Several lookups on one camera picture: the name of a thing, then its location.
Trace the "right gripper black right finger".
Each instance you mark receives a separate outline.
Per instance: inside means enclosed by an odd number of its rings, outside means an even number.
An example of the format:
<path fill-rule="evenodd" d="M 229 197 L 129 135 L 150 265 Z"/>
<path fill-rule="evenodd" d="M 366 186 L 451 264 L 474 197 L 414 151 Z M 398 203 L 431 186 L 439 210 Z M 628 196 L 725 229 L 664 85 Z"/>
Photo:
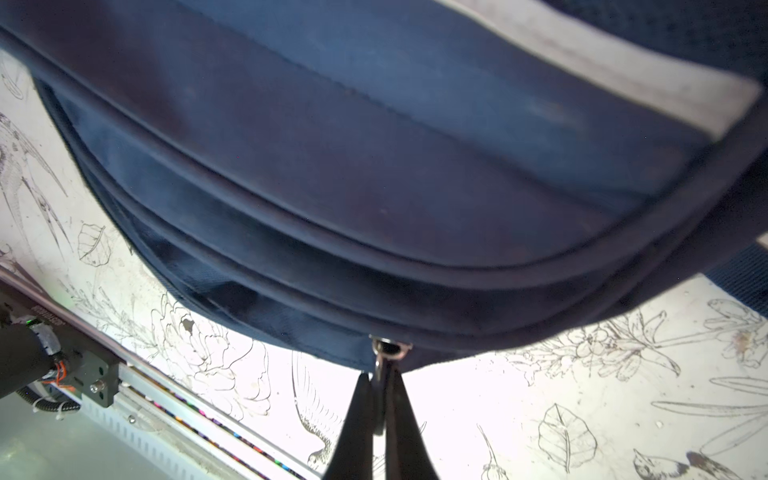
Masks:
<path fill-rule="evenodd" d="M 387 374 L 384 393 L 387 480 L 437 480 L 398 367 Z"/>

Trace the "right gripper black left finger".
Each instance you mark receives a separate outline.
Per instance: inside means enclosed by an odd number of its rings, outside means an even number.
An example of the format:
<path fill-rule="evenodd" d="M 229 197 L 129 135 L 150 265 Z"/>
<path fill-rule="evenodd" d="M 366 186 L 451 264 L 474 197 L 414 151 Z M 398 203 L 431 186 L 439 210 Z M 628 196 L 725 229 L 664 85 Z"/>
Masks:
<path fill-rule="evenodd" d="M 325 480 L 373 478 L 374 400 L 367 373 L 358 377 Z"/>

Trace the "navy blue student backpack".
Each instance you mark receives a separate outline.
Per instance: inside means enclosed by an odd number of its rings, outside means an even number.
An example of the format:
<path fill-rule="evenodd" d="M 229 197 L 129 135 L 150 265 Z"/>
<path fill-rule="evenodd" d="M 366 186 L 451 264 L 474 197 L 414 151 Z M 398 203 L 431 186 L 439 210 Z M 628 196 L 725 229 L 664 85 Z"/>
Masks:
<path fill-rule="evenodd" d="M 763 1 L 5 1 L 140 258 L 371 370 L 622 314 L 767 229 Z"/>

